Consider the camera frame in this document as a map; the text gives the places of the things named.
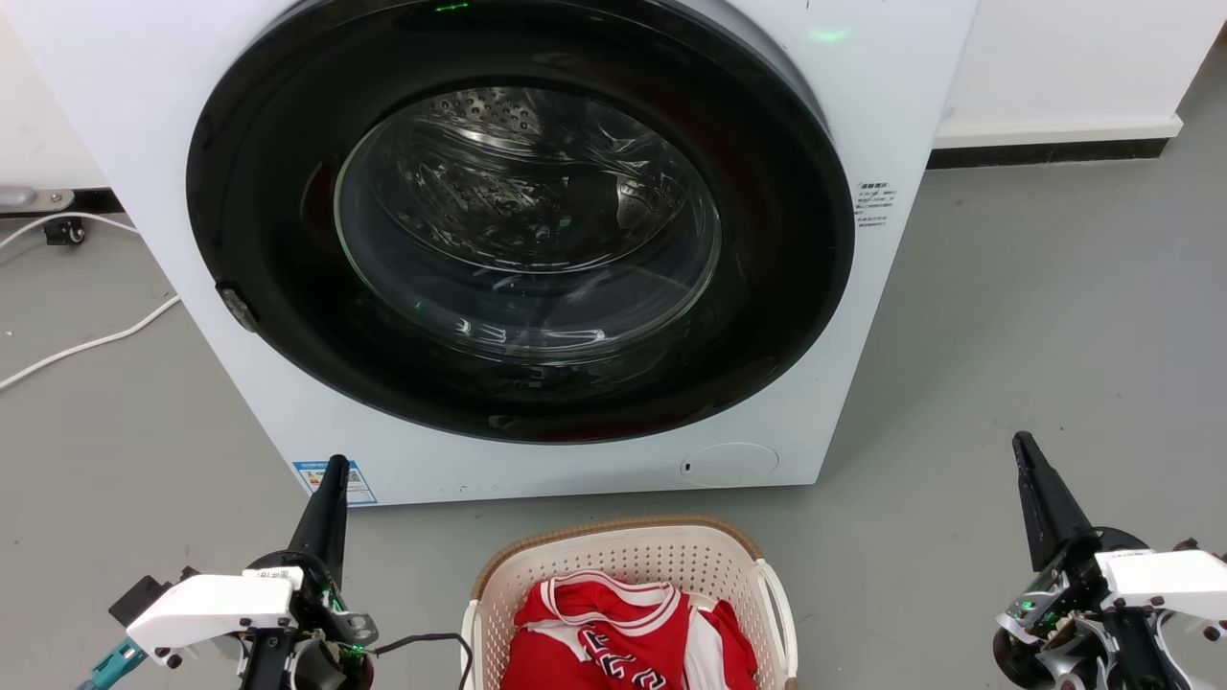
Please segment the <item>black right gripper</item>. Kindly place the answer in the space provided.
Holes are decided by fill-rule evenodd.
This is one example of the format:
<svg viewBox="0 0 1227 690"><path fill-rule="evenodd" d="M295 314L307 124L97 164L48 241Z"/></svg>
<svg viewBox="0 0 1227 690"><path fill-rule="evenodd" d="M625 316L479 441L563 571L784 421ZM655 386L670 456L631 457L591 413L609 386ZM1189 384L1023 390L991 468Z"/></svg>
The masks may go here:
<svg viewBox="0 0 1227 690"><path fill-rule="evenodd" d="M1144 541L1093 528L1028 431L1012 451L1036 577L996 619L999 672L1021 689L1163 689L1160 611L1112 595L1097 560L1144 554Z"/></svg>

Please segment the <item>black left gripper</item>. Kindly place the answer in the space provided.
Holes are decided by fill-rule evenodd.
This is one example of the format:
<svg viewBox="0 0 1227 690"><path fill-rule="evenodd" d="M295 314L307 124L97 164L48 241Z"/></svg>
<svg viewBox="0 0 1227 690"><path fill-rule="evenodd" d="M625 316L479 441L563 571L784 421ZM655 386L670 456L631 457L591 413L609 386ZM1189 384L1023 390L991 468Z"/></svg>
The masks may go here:
<svg viewBox="0 0 1227 690"><path fill-rule="evenodd" d="M350 463L329 458L290 538L252 568L302 568L290 614L267 625L244 624L242 689L371 689L374 663L364 652L378 638L369 614L346 607L340 584L348 519Z"/></svg>

